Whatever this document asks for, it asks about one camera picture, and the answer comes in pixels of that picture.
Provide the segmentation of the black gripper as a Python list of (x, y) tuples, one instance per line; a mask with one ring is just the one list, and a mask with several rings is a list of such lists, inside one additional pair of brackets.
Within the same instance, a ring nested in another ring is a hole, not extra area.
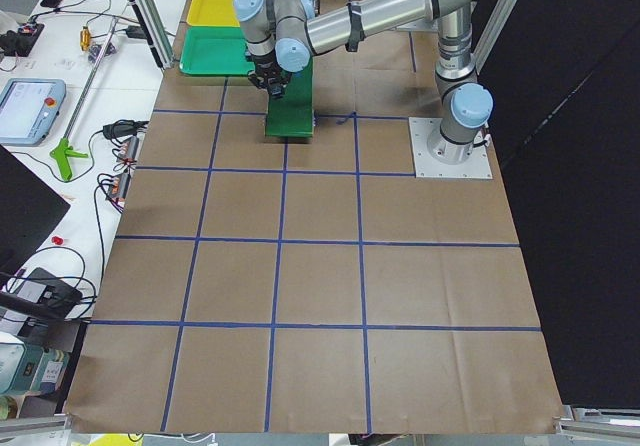
[(248, 72), (248, 79), (256, 88), (266, 90), (268, 94), (270, 85), (280, 83), (285, 87), (285, 93), (286, 87), (292, 79), (292, 73), (283, 70), (276, 61), (256, 63), (255, 68)]

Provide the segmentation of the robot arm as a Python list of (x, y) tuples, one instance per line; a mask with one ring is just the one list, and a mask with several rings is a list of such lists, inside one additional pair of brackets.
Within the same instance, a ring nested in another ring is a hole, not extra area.
[(433, 157), (446, 164), (467, 160), (479, 147), (475, 137), (486, 127), (493, 109), (490, 92), (477, 82), (471, 51), (471, 5), (474, 0), (361, 0), (317, 14), (314, 0), (233, 0), (254, 64), (248, 78), (265, 90), (270, 103), (265, 121), (268, 136), (307, 138), (315, 125), (311, 87), (282, 106), (294, 75), (310, 69), (314, 56), (343, 47), (358, 50), (366, 38), (413, 21), (434, 21), (439, 59), (435, 67), (444, 117), (428, 139)]

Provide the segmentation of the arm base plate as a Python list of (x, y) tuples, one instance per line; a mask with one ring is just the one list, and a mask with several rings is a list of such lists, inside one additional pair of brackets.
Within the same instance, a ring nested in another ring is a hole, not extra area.
[(488, 146), (482, 132), (478, 131), (471, 143), (453, 144), (441, 135), (441, 121), (441, 118), (409, 118), (415, 177), (491, 180)]

